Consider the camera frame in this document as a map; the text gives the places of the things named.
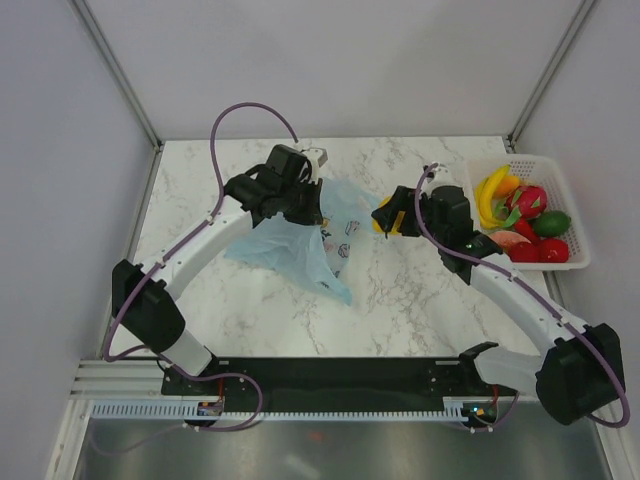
plastic basket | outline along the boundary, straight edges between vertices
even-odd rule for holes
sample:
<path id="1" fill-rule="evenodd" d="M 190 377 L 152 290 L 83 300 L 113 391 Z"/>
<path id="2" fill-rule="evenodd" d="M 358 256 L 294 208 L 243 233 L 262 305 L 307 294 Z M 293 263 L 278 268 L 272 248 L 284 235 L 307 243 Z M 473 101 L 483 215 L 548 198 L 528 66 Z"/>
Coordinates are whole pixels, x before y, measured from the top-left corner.
<path id="1" fill-rule="evenodd" d="M 503 156 L 470 159 L 467 161 L 467 172 L 472 192 L 469 200 L 472 203 L 472 215 L 476 227 L 480 228 L 478 211 L 473 197 L 473 189 L 483 179 L 491 175 L 502 165 L 511 165 L 510 174 L 520 177 L 527 183 L 540 185 L 547 192 L 548 210 L 562 210 L 571 216 L 571 227 L 559 237 L 569 245 L 569 260 L 566 263 L 516 263 L 520 270 L 573 270 L 584 268 L 591 262 L 591 255 L 586 236 L 576 208 L 576 203 L 569 190 L 562 172 L 551 158 L 537 155 L 509 154 Z"/>

light blue plastic bag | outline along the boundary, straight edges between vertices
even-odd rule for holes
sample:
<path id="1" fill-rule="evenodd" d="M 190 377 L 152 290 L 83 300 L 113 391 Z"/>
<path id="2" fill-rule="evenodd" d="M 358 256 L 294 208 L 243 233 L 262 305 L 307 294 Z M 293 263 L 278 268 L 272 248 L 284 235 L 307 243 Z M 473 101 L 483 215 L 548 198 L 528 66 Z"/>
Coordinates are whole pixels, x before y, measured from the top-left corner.
<path id="1" fill-rule="evenodd" d="M 354 233 L 373 233 L 371 212 L 379 200 L 348 180 L 323 179 L 322 227 L 287 222 L 281 214 L 263 221 L 233 243 L 225 258 L 270 268 L 311 292 L 328 294 L 351 305 L 351 290 L 340 280 Z"/>

green avocado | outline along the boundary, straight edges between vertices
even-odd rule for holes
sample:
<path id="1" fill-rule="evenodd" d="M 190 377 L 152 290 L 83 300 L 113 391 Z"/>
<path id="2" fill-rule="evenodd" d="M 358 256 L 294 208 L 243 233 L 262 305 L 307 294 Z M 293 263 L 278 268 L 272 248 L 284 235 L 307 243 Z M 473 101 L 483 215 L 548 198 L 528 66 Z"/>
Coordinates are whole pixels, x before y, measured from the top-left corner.
<path id="1" fill-rule="evenodd" d="M 569 230 L 571 217 L 559 210 L 550 210 L 536 218 L 532 226 L 539 237 L 558 237 Z"/>

marble table surface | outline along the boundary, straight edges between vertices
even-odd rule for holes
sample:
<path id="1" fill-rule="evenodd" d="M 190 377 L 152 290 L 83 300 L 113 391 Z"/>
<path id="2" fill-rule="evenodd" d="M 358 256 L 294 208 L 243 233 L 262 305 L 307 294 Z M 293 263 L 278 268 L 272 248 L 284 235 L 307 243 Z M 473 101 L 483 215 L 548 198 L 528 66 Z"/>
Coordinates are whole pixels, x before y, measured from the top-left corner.
<path id="1" fill-rule="evenodd" d="M 226 179 L 266 160 L 276 143 L 225 140 L 217 152 Z M 422 166 L 447 163 L 471 186 L 466 160 L 505 153 L 500 137 L 332 138 L 303 140 L 326 148 L 322 175 L 347 178 L 383 198 L 413 187 Z M 141 261 L 179 235 L 218 195 L 208 141 L 171 141 L 162 159 L 135 255 Z M 298 288 L 273 271 L 219 255 L 178 300 L 188 328 L 221 356 L 448 356 L 483 341 L 536 353 L 491 300 L 451 275 L 424 239 L 358 232 L 341 279 L 348 307 Z M 546 291 L 539 272 L 527 272 Z M 139 343 L 121 328 L 112 351 Z"/>

white wall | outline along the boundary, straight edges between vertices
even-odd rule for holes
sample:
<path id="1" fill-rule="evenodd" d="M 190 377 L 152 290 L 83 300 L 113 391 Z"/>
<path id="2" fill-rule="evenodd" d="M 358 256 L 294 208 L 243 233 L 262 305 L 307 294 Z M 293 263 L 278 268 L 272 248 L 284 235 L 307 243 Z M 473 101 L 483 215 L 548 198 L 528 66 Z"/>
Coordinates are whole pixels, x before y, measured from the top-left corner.
<path id="1" fill-rule="evenodd" d="M 39 479 L 151 147 L 64 0 L 0 6 L 0 476 Z"/>
<path id="2" fill-rule="evenodd" d="M 622 341 L 632 431 L 640 445 L 640 3 L 600 2 L 518 151 L 556 158 L 592 250 L 563 274 L 572 308 L 608 322 Z"/>
<path id="3" fill-rule="evenodd" d="M 87 1 L 164 139 L 508 133 L 580 3 Z"/>

